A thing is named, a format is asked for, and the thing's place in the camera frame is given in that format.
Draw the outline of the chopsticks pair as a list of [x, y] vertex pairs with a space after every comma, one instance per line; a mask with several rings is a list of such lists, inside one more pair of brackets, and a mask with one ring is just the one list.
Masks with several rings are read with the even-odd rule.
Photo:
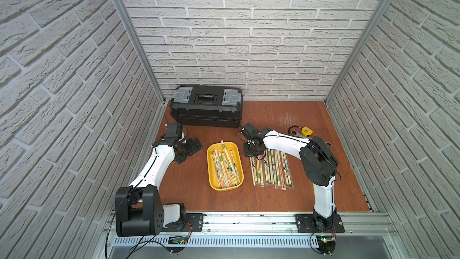
[[282, 187], [282, 183], [281, 183], [281, 177], [279, 173], [279, 156], [277, 155], [276, 150], [272, 150], [272, 157], [273, 157], [273, 163], [274, 163], [274, 168], [275, 168], [276, 184], [277, 184], [277, 188], [280, 189]]
[[287, 188], [292, 189], [293, 184], [292, 184], [292, 178], [291, 178], [291, 172], [289, 169], [289, 163], [286, 157], [286, 154], [284, 152], [281, 153], [282, 156], [282, 164], [283, 164], [283, 171], [284, 171], [284, 177], [285, 177], [285, 184]]
[[280, 187], [282, 190], [286, 190], [286, 183], [285, 183], [285, 176], [283, 171], [283, 159], [280, 151], [276, 151], [276, 158], [277, 158], [277, 166], [278, 166], [278, 173], [280, 179]]
[[264, 181], [264, 168], [262, 164], [262, 160], [256, 157], [256, 164], [257, 164], [257, 171], [258, 171], [258, 182], [261, 187], [265, 186]]
[[253, 185], [257, 186], [259, 184], [258, 183], [258, 173], [257, 173], [256, 162], [255, 162], [254, 157], [250, 157], [250, 164], [251, 164]]
[[269, 173], [271, 184], [277, 188], [277, 179], [276, 179], [276, 168], [274, 167], [273, 153], [272, 150], [267, 150], [267, 160], [269, 164]]
[[263, 168], [264, 168], [264, 178], [265, 178], [265, 185], [271, 185], [271, 175], [270, 175], [270, 166], [268, 163], [268, 155], [267, 153], [264, 154], [263, 158]]

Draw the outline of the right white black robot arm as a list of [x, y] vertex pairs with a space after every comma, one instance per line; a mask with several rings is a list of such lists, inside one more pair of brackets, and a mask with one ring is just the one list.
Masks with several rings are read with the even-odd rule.
[[314, 188], [313, 227], [317, 231], [331, 229], [337, 214], [334, 182], [339, 163], [323, 139], [318, 136], [309, 139], [293, 137], [269, 128], [260, 131], [252, 124], [246, 124], [240, 133], [246, 138], [243, 144], [245, 157], [257, 157], [266, 149], [272, 149], [301, 160], [305, 175]]

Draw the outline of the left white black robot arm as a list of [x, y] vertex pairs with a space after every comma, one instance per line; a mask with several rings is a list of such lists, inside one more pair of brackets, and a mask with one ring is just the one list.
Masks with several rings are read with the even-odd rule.
[[119, 237], [158, 235], [170, 225], [187, 224], [182, 203], [163, 204], [159, 187], [169, 165], [183, 163], [202, 149], [198, 138], [185, 141], [159, 139], [141, 173], [129, 187], [119, 188], [115, 195], [115, 223]]

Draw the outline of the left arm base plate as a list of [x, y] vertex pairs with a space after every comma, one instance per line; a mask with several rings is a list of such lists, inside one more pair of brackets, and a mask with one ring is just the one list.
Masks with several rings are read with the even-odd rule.
[[180, 220], [178, 223], [167, 224], [162, 232], [170, 233], [201, 233], [204, 223], [204, 214], [203, 213], [186, 213], [186, 218]]

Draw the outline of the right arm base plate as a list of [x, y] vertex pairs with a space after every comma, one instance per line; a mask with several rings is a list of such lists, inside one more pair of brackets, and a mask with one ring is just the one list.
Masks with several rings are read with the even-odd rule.
[[316, 213], [297, 213], [294, 217], [299, 233], [345, 233], [341, 216], [337, 213], [329, 218]]

